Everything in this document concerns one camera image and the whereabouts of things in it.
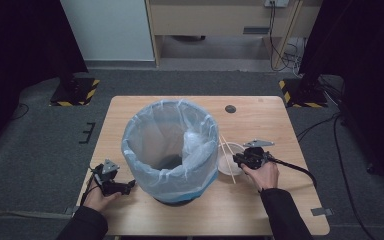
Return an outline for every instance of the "yellow and black hazard tape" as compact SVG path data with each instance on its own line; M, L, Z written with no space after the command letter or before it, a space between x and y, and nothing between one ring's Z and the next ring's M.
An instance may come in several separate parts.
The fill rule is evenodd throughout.
M288 91L288 88L284 81L279 82L280 88L282 89L283 96L285 97L286 106L288 107L313 107L313 108L319 108L319 107L327 107L327 104L324 103L294 103L291 99L291 94Z
M61 106L61 107L71 107L71 106L82 106L82 105L88 105L90 101L92 100L93 95L95 94L96 88L98 87L98 83L100 80L95 79L92 83L92 86L89 89L89 92L85 99L82 99L82 101L57 101L57 102L50 102L50 106Z

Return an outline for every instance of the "black curtain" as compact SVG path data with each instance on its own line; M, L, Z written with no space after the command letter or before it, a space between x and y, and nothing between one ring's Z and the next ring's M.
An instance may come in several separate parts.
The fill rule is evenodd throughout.
M333 27L339 31L332 36ZM335 41L323 46L328 37ZM328 54L315 57L317 51ZM384 1L324 0L300 72L313 71L320 58L326 61L317 74L344 79L341 110L368 160L384 173Z
M59 1L0 0L0 132L24 88L59 77L50 62L56 52L49 51L50 43L69 71L87 72Z

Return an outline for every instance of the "power strip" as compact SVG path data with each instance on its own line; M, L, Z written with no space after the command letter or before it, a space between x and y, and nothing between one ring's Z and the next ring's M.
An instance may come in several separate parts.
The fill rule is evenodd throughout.
M289 0L266 0L264 3L265 7L272 7L273 3L278 8L285 8L289 4Z

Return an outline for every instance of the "sleeve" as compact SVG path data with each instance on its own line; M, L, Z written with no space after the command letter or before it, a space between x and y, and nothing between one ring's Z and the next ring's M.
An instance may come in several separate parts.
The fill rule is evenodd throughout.
M271 188L260 193L276 240L313 239L289 192Z
M108 231L107 220L99 212L80 206L65 228L58 235L57 240L103 239Z

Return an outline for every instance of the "trash bin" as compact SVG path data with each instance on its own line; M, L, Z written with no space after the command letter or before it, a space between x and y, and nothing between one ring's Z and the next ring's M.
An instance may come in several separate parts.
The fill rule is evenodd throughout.
M138 185L168 204L201 196L217 178L218 125L202 107L161 100L128 122L122 152Z

